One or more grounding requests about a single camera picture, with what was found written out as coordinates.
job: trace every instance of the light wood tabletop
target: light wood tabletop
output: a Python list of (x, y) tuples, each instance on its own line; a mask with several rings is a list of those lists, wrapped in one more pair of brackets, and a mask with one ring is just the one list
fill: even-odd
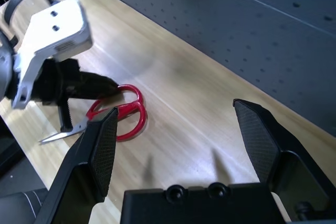
[[(90, 50), (75, 56), (81, 69), (137, 86), (148, 111), (145, 130), (131, 141), (117, 143), (108, 197), (94, 207), (90, 223), (119, 223), (127, 189), (257, 182), (232, 106), (234, 98), (270, 110), (336, 184), (334, 137), (119, 0), (80, 1), (94, 41)], [(31, 14), (46, 7), (44, 0), (22, 2), (13, 18), (21, 39)], [(132, 99), (126, 93), (114, 104)], [(90, 104), (70, 100), (74, 123)], [(54, 107), (30, 102), (25, 110), (12, 110), (4, 99), (0, 115), (49, 188), (78, 136), (38, 145), (38, 140), (59, 130)], [(118, 134), (134, 127), (138, 118), (120, 122)]]

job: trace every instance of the black cushion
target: black cushion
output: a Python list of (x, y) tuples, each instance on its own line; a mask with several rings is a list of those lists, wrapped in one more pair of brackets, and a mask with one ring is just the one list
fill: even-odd
[(0, 223), (33, 224), (47, 194), (39, 189), (0, 198)]

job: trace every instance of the scissor blade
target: scissor blade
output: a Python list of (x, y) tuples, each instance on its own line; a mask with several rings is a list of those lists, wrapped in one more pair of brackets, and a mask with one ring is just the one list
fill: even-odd
[(77, 133), (80, 133), (85, 130), (87, 122), (88, 122), (88, 118), (84, 118), (80, 123), (78, 123), (77, 125), (75, 125), (75, 127), (73, 127), (72, 131), (56, 133), (55, 135), (52, 135), (50, 137), (47, 137), (41, 140), (40, 144), (47, 144), (47, 143), (50, 143), (50, 142), (53, 142), (53, 141), (56, 141), (62, 138), (76, 135)]
[(73, 133), (73, 132), (61, 132), (61, 133), (57, 133), (55, 135), (52, 135), (50, 137), (47, 137), (47, 138), (41, 140), (40, 144), (50, 143), (50, 142), (53, 142), (53, 141), (56, 141), (56, 140), (59, 140), (59, 139), (62, 139), (62, 138), (66, 138), (66, 137), (75, 135), (75, 134), (76, 133)]

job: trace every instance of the mounting hole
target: mounting hole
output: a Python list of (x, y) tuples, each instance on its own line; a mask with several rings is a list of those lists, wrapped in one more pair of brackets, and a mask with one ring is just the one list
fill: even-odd
[(330, 17), (330, 16), (325, 16), (325, 17), (324, 17), (324, 20), (325, 20), (325, 21), (333, 21), (333, 18)]

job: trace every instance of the dark gray wall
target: dark gray wall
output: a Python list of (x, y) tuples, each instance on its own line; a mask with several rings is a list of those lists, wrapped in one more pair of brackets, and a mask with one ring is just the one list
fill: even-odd
[(122, 0), (336, 135), (336, 0)]

